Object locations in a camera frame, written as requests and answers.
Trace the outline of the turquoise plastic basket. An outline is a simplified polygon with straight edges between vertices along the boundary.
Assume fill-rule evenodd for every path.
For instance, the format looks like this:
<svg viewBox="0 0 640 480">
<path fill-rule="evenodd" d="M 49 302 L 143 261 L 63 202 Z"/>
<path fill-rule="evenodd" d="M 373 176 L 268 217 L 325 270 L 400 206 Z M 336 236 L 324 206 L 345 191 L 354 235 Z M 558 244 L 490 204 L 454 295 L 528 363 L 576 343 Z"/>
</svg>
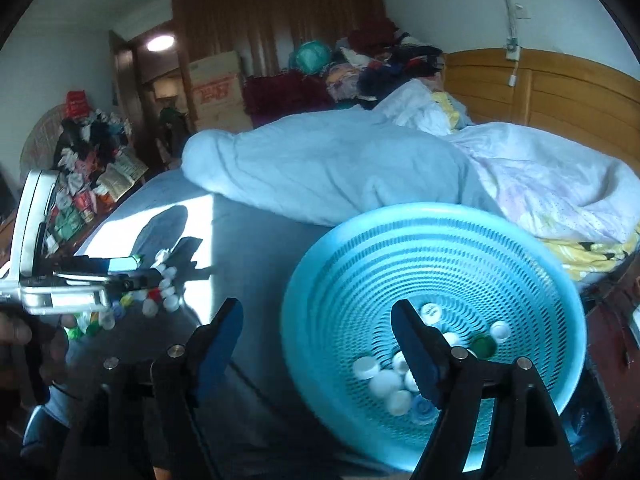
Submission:
<svg viewBox="0 0 640 480">
<path fill-rule="evenodd" d="M 353 218 L 295 269 L 288 370 L 337 439 L 415 479 L 571 479 L 584 309 L 541 242 L 459 205 Z"/>
</svg>

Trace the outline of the pile of bags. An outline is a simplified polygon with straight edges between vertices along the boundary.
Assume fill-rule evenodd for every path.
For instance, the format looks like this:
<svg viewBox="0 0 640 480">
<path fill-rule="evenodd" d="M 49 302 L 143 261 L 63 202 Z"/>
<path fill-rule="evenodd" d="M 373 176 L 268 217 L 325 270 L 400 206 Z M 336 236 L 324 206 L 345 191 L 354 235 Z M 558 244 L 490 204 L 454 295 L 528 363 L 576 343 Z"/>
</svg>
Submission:
<svg viewBox="0 0 640 480">
<path fill-rule="evenodd" d="M 130 121 L 89 104 L 85 91 L 70 91 L 32 128 L 20 157 L 29 171 L 58 173 L 46 213 L 44 253 L 69 252 L 144 180 L 148 167 L 132 149 Z"/>
</svg>

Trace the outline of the cardboard box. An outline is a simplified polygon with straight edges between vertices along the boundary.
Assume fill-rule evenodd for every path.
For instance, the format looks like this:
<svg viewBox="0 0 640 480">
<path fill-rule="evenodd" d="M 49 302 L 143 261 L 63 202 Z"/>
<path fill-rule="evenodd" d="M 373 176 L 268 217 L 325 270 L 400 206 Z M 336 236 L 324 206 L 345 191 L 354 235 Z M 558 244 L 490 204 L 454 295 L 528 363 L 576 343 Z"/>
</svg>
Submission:
<svg viewBox="0 0 640 480">
<path fill-rule="evenodd" d="M 241 59 L 236 52 L 190 63 L 189 76 L 196 130 L 240 133 L 253 129 L 243 96 Z"/>
</svg>

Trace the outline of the light blue duvet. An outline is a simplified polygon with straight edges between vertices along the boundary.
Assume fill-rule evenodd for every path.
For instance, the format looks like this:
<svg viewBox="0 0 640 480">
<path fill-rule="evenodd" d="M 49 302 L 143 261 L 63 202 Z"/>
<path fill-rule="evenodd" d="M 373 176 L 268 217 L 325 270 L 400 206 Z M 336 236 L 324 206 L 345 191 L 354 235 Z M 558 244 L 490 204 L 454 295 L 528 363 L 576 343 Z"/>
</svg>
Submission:
<svg viewBox="0 0 640 480">
<path fill-rule="evenodd" d="M 208 192 L 317 226 L 408 203 L 500 211 L 462 151 L 358 107 L 238 134 L 203 130 L 186 142 L 181 170 Z"/>
</svg>

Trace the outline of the grey-blue bed blanket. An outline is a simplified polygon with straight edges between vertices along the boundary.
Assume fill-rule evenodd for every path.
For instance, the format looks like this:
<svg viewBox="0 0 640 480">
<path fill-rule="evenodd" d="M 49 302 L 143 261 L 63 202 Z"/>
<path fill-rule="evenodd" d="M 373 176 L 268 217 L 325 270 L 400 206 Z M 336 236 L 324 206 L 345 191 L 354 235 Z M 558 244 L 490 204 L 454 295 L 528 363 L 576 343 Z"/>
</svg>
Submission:
<svg viewBox="0 0 640 480">
<path fill-rule="evenodd" d="M 147 318 L 134 309 L 108 332 L 73 342 L 70 374 L 47 413 L 65 426 L 81 418 L 104 359 L 157 356 L 211 321 L 227 298 L 240 300 L 244 326 L 224 382 L 198 407 L 198 421 L 230 476 L 254 476 L 312 463 L 338 468 L 348 451 L 309 411 L 285 365 L 280 335 L 283 295 L 305 252 L 324 234 L 300 223 L 206 192 L 179 171 L 130 196 L 81 247 L 90 257 L 157 252 L 195 237 L 200 247 L 178 264 L 181 307 Z"/>
</svg>

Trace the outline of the clothes pile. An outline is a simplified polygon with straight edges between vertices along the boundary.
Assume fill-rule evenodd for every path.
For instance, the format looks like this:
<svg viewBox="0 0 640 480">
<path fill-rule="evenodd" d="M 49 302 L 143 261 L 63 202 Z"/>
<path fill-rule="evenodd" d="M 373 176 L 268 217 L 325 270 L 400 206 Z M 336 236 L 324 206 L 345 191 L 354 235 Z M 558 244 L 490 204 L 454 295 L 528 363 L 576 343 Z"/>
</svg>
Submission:
<svg viewBox="0 0 640 480">
<path fill-rule="evenodd" d="M 329 65 L 318 75 L 288 67 L 274 76 L 244 82 L 246 111 L 254 126 L 284 116 L 360 105 L 367 110 L 410 80 L 444 90 L 445 55 L 401 32 L 388 18 L 374 21 L 337 40 Z"/>
</svg>

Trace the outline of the wooden headboard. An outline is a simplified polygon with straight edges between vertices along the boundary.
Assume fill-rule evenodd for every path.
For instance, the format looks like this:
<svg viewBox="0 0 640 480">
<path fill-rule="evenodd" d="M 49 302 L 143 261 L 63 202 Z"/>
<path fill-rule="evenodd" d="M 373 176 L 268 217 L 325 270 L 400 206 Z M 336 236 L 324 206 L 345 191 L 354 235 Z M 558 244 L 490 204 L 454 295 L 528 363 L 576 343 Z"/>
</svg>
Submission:
<svg viewBox="0 0 640 480">
<path fill-rule="evenodd" d="M 639 169 L 640 84 L 603 64 L 562 53 L 503 50 L 445 56 L 442 82 L 473 122 L 546 130 Z"/>
</svg>

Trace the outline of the teal round bag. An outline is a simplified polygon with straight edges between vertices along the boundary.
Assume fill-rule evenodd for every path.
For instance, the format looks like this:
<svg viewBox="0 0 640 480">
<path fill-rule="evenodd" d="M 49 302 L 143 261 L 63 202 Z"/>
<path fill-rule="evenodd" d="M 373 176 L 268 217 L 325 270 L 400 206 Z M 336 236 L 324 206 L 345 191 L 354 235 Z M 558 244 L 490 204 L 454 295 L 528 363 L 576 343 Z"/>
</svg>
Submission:
<svg viewBox="0 0 640 480">
<path fill-rule="evenodd" d="M 332 50 L 321 41 L 308 41 L 295 49 L 288 59 L 288 68 L 305 75 L 318 75 L 330 64 Z"/>
</svg>

